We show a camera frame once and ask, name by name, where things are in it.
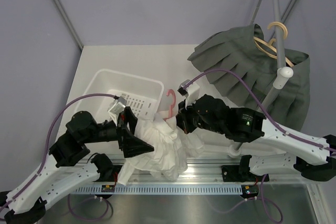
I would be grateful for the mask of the pink plastic hanger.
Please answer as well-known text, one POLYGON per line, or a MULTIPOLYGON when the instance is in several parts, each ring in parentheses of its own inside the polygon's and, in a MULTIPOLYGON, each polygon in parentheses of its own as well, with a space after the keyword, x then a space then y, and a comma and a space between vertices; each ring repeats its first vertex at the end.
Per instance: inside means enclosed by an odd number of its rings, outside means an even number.
POLYGON ((169 89, 167 91, 167 97, 171 97, 172 98, 172 102, 169 106, 169 110, 168 110, 168 116, 164 118, 164 120, 166 121, 167 119, 170 119, 173 116, 173 110, 176 106, 176 94, 174 92, 173 89, 169 89))

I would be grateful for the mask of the white skirt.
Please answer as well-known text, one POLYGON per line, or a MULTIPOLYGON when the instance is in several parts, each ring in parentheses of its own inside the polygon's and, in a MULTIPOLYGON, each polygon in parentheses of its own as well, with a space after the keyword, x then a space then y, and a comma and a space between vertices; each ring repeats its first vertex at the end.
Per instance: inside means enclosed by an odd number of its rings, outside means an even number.
POLYGON ((196 134, 185 134, 177 127, 175 117, 165 121, 163 115, 157 113, 152 121, 138 120, 135 136, 152 145, 154 151, 127 158, 118 174, 119 184, 126 185, 135 170, 175 181, 187 170, 187 158, 203 153, 204 142, 196 134))

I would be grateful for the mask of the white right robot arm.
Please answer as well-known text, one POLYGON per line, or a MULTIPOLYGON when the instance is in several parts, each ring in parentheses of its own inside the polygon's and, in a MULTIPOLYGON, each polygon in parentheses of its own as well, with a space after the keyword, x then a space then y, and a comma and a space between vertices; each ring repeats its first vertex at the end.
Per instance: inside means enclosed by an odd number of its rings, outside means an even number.
POLYGON ((177 126, 191 134, 207 130, 235 143, 259 143, 282 151, 269 156, 243 155, 233 174, 238 182, 253 181, 271 174, 299 174, 315 182, 335 177, 335 136, 313 137, 286 128, 260 112, 230 108, 221 99, 204 95, 188 105, 178 104, 177 126))

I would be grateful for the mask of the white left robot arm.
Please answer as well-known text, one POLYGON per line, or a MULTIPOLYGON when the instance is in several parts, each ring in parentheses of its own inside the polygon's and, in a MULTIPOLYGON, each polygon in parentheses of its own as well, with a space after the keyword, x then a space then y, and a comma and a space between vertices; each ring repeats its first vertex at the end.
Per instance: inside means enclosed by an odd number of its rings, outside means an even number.
POLYGON ((56 202, 79 187, 115 176, 106 154, 96 154, 84 167, 63 179, 59 177, 86 157, 89 143, 116 141, 125 158, 154 151, 154 147, 135 136, 138 119, 125 107, 118 122, 97 123, 88 111, 74 114, 66 131, 49 149, 45 162, 20 186, 1 193, 1 209, 8 209, 6 223, 36 223, 56 202))

